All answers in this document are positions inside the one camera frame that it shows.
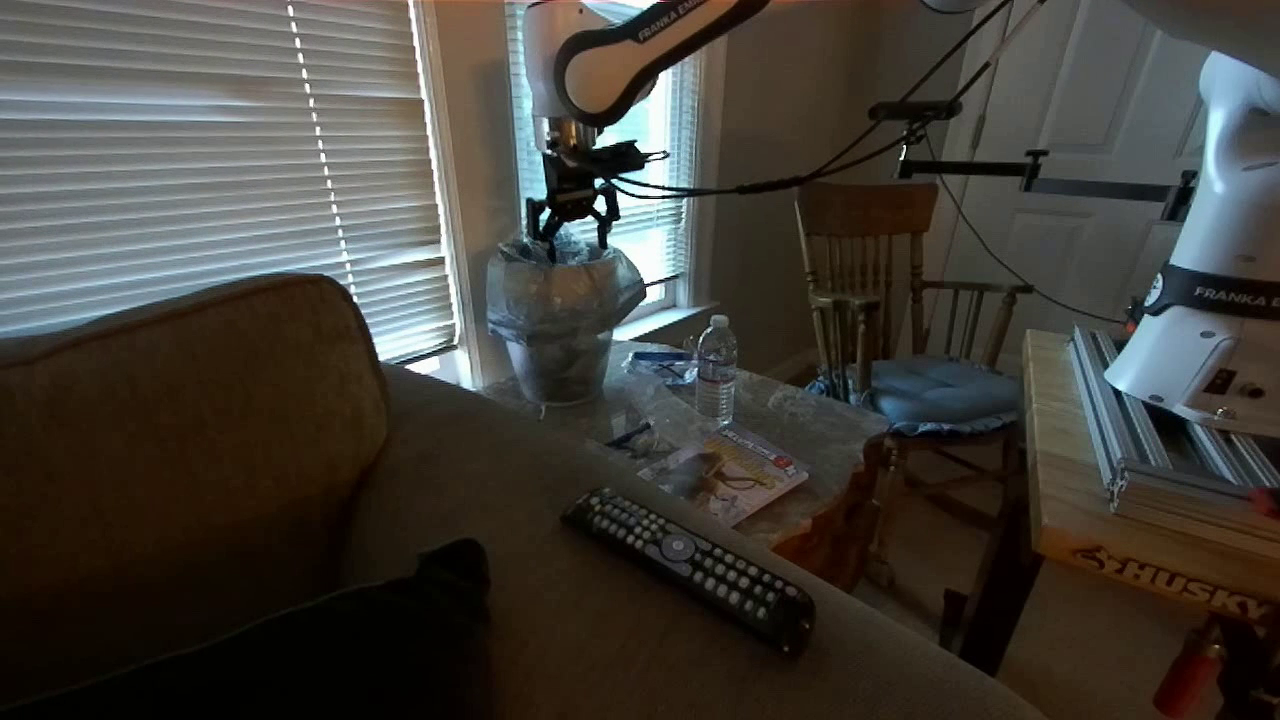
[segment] table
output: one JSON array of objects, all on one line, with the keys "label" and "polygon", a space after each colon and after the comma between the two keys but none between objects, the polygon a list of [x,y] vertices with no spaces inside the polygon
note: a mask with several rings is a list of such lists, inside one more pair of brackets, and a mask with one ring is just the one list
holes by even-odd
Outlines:
[{"label": "table", "polygon": [[1023,335],[1029,490],[992,541],[959,656],[996,670],[1040,558],[1083,567],[1218,615],[1260,620],[1280,599],[1280,558],[1116,517],[1106,503],[1088,405],[1065,330]]},{"label": "table", "polygon": [[[589,451],[622,465],[625,471],[642,471],[665,449],[634,456],[608,443],[645,424],[652,429],[656,443],[682,443],[693,438],[705,421],[693,408],[689,392],[627,373],[627,354],[636,346],[648,343],[612,343],[605,388],[592,399],[535,405],[522,395],[516,381],[501,381],[486,388],[486,395],[541,415],[543,424],[578,437]],[[872,482],[888,465],[888,449],[879,443],[884,421],[869,408],[837,405],[828,395],[811,395],[806,388],[739,366],[732,429],[769,438],[809,467],[809,478],[800,486],[736,524],[736,530],[850,586],[860,577],[850,552],[869,524],[865,501],[872,495]]]}]

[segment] dark pillow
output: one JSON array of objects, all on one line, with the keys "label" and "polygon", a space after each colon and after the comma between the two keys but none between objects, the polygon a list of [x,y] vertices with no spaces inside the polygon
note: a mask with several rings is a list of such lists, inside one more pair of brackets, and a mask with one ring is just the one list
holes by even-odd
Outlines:
[{"label": "dark pillow", "polygon": [[486,594],[486,549],[455,541],[411,577],[0,714],[488,714]]}]

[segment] couch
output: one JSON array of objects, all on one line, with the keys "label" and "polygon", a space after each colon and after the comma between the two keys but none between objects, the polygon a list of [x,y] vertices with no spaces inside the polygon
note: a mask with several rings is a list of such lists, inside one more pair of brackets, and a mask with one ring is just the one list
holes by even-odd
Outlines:
[{"label": "couch", "polygon": [[[806,656],[570,530],[560,511],[592,482],[806,583]],[[408,590],[432,562],[448,590]],[[428,704],[428,689],[463,701],[417,714],[1040,714],[532,415],[381,362],[326,277],[257,277],[0,343],[0,709],[93,709],[113,682],[109,701],[158,682],[173,701],[189,689],[173,674],[200,674],[205,704],[250,678],[257,701],[265,682],[333,712],[368,701],[361,714]]]}]

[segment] blue cushion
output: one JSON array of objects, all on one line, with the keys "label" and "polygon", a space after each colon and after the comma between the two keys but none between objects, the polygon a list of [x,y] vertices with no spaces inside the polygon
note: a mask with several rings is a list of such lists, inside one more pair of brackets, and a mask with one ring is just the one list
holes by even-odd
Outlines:
[{"label": "blue cushion", "polygon": [[872,405],[892,432],[992,432],[1022,421],[1022,383],[983,362],[956,359],[878,359]]}]

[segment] floor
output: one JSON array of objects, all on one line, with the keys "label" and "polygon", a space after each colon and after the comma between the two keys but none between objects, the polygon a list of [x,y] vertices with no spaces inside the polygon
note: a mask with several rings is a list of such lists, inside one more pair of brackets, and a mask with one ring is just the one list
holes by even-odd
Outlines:
[{"label": "floor", "polygon": [[[992,511],[1000,490],[975,478],[950,486],[950,501]],[[857,594],[912,632],[939,641],[943,590],[975,586],[983,549],[987,527],[935,509],[920,490],[895,490],[884,562]],[[1045,562],[1000,664],[1000,678],[1049,714],[1157,720],[1151,690],[1196,620],[1201,615],[1181,602]],[[1186,714],[1218,714],[1218,689],[1203,689]]]}]

